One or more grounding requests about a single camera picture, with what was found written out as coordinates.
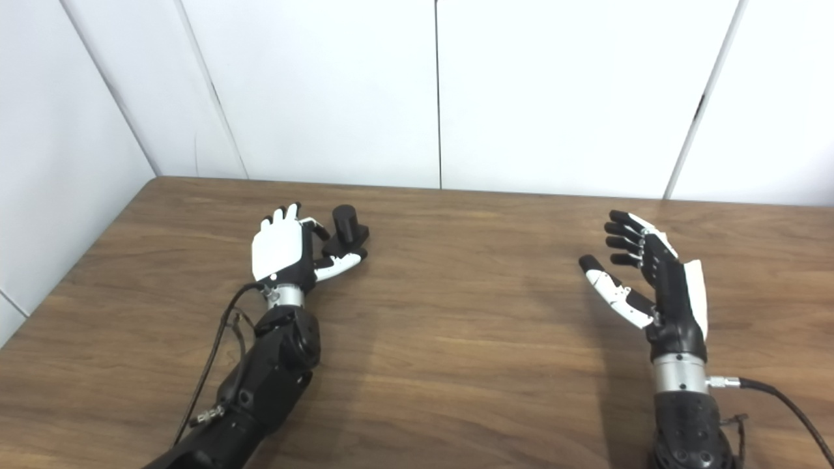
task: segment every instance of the wood grain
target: wood grain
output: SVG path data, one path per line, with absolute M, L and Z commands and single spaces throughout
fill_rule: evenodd
M 0 466 L 141 467 L 164 451 L 259 221 L 295 200 L 322 221 L 354 204 L 370 256 L 309 296 L 322 365 L 251 467 L 644 467 L 647 344 L 576 264 L 609 254 L 612 208 L 704 261 L 711 373 L 780 387 L 834 440 L 832 209 L 161 178 L 0 350 Z M 226 338 L 203 403 L 236 353 Z M 751 415 L 750 468 L 822 466 L 773 398 L 715 394 Z

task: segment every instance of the black cable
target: black cable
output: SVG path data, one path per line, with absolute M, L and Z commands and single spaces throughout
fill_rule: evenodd
M 234 377 L 234 386 L 232 386 L 232 394 L 229 397 L 230 402 L 238 400 L 240 395 L 240 385 L 244 382 L 244 374 L 246 371 L 246 362 L 244 361 L 244 357 L 246 356 L 246 342 L 244 341 L 244 333 L 240 331 L 240 326 L 238 325 L 240 316 L 241 314 L 238 313 L 234 317 L 234 322 L 231 326 L 232 332 L 234 333 L 234 336 L 238 338 L 238 343 L 240 344 L 240 362 L 238 363 L 238 375 Z
M 826 444 L 826 441 L 822 439 L 822 435 L 820 435 L 820 432 L 814 427 L 814 424 L 811 423 L 811 420 L 808 419 L 808 416 L 805 415 L 805 412 L 803 412 L 799 408 L 799 406 L 794 404 L 793 401 L 788 399 L 787 396 L 782 394 L 778 389 L 771 385 L 762 383 L 760 381 L 748 380 L 746 378 L 739 378 L 739 382 L 741 383 L 741 389 L 755 389 L 756 391 L 766 392 L 771 396 L 776 396 L 780 401 L 782 401 L 786 406 L 788 406 L 788 408 L 791 409 L 797 417 L 799 417 L 799 420 L 802 422 L 802 425 L 804 425 L 805 428 L 807 428 L 808 431 L 811 433 L 811 436 L 813 436 L 814 441 L 816 441 L 817 445 L 820 447 L 822 455 L 826 457 L 826 461 L 828 461 L 828 464 L 830 464 L 831 467 L 834 468 L 834 455 L 832 455 L 831 449 Z
M 185 431 L 186 425 L 188 425 L 188 421 L 191 420 L 191 414 L 194 412 L 194 406 L 197 405 L 197 399 L 200 397 L 200 393 L 203 392 L 203 386 L 206 384 L 206 379 L 209 377 L 209 371 L 211 371 L 211 365 L 214 363 L 214 357 L 217 355 L 217 350 L 220 347 L 220 339 L 223 338 L 223 332 L 226 329 L 226 323 L 229 322 L 229 315 L 232 314 L 232 309 L 237 304 L 238 300 L 241 296 L 244 295 L 249 290 L 262 290 L 264 288 L 264 284 L 260 284 L 258 282 L 248 283 L 238 290 L 237 293 L 234 294 L 232 300 L 229 302 L 229 306 L 226 307 L 226 310 L 220 316 L 220 325 L 217 329 L 217 334 L 214 336 L 214 344 L 211 347 L 211 351 L 208 353 L 208 359 L 206 360 L 206 364 L 203 367 L 203 373 L 200 375 L 199 380 L 197 381 L 197 385 L 194 388 L 194 393 L 191 395 L 191 401 L 188 403 L 188 408 L 185 411 L 185 415 L 183 416 L 183 420 L 179 422 L 179 428 L 177 429 L 177 435 L 173 439 L 174 446 L 179 443 L 180 438 L 183 437 L 183 432 Z

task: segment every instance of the connector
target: connector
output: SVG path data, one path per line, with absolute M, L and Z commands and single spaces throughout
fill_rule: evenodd
M 706 378 L 709 387 L 741 387 L 741 380 L 734 376 L 709 376 Z

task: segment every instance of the white finger segment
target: white finger segment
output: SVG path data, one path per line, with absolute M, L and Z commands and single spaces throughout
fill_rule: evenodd
M 624 317 L 625 320 L 641 329 L 651 324 L 653 319 L 650 315 L 626 302 L 626 297 L 631 292 L 631 288 L 624 288 L 622 285 L 617 286 L 611 276 L 601 270 L 588 270 L 585 272 L 585 277 L 588 278 L 597 293 L 611 306 L 611 309 Z

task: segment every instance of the white back of hand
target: white back of hand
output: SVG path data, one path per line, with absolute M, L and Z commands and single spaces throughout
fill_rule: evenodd
M 289 267 L 302 255 L 302 231 L 298 221 L 298 205 L 292 204 L 284 214 L 278 208 L 273 219 L 261 221 L 260 231 L 252 239 L 252 275 L 264 279 Z

